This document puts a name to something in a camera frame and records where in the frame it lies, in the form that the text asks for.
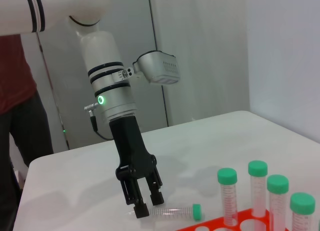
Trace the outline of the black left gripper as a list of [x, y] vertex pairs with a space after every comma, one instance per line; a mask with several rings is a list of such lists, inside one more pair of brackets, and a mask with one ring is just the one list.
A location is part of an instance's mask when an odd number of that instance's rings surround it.
[[136, 218], [148, 217], [149, 210], [143, 201], [137, 179], [146, 178], [153, 206], [164, 203], [160, 192], [163, 183], [156, 158], [147, 151], [134, 115], [112, 120], [109, 127], [119, 155], [119, 166], [115, 174], [120, 180], [125, 202], [134, 205]]

